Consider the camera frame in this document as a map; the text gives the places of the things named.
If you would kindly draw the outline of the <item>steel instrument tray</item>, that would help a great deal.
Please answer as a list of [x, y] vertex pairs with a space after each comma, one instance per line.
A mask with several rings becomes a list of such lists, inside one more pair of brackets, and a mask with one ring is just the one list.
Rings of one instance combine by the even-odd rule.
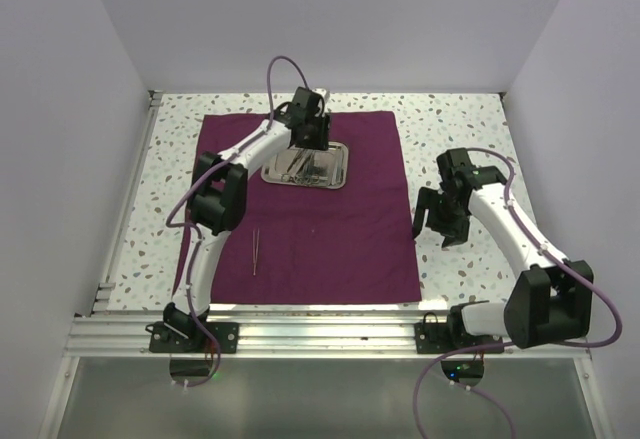
[[[299, 148], [291, 147], [274, 156], [262, 167], [261, 179], [269, 184], [304, 187], [297, 186], [294, 182], [284, 183], [281, 181], [281, 175], [285, 172], [298, 150]], [[323, 168], [322, 178], [317, 185], [308, 188], [330, 190], [342, 188], [346, 184], [348, 162], [348, 147], [343, 143], [330, 141], [329, 148], [326, 151], [317, 151], [317, 165], [321, 165]]]

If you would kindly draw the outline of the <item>steel surgical scissors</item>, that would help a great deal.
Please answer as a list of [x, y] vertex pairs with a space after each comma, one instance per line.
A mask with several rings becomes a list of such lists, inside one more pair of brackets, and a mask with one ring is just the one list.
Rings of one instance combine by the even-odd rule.
[[297, 186], [312, 187], [317, 185], [322, 178], [323, 168], [317, 165], [317, 151], [309, 150], [296, 172], [294, 184]]

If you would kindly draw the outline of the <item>purple surgical wrap cloth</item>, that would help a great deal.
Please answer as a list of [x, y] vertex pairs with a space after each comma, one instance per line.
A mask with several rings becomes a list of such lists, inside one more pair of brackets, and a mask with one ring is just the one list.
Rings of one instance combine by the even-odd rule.
[[[263, 119], [256, 114], [207, 117], [196, 160], [237, 144]], [[260, 170], [255, 172], [245, 216], [223, 248], [210, 304], [419, 299], [408, 187], [393, 114], [336, 114], [329, 136], [349, 149], [346, 184], [336, 190], [274, 185], [260, 178]], [[255, 228], [260, 229], [256, 277]]]

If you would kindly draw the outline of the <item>thin pink-tipped tweezers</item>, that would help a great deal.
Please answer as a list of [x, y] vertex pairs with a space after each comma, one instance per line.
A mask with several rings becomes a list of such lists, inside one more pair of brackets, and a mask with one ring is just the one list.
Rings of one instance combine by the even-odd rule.
[[260, 229], [255, 228], [252, 232], [252, 275], [257, 276], [260, 250]]

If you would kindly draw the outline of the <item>steel forceps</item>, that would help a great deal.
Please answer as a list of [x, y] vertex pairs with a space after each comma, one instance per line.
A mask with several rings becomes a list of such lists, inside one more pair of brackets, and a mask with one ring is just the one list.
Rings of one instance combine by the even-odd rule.
[[309, 159], [311, 153], [312, 151], [309, 149], [299, 149], [294, 155], [285, 172], [281, 175], [281, 181], [284, 183], [294, 182], [296, 176], [299, 174], [300, 170]]

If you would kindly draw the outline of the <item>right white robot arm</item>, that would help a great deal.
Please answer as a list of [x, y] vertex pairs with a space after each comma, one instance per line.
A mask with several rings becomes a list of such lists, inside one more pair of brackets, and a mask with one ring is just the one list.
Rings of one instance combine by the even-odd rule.
[[451, 348], [468, 351], [510, 339], [521, 349], [585, 336], [590, 327], [594, 275], [583, 260], [571, 261], [553, 246], [511, 194], [515, 174], [477, 166], [466, 148], [449, 149], [436, 163], [438, 188], [418, 193], [412, 234], [428, 228], [445, 248], [469, 238], [472, 220], [487, 230], [516, 279], [505, 303], [468, 302], [452, 307], [445, 338]]

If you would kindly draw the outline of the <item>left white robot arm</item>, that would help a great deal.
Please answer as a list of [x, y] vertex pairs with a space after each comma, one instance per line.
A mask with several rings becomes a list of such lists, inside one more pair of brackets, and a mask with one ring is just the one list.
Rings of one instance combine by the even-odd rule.
[[166, 221], [169, 228], [185, 229], [190, 239], [178, 285], [163, 312], [173, 340], [185, 351], [207, 342], [204, 321], [213, 279], [226, 241], [245, 216], [249, 179], [292, 147], [327, 150], [330, 124], [325, 96], [299, 87], [237, 144], [197, 158], [192, 185]]

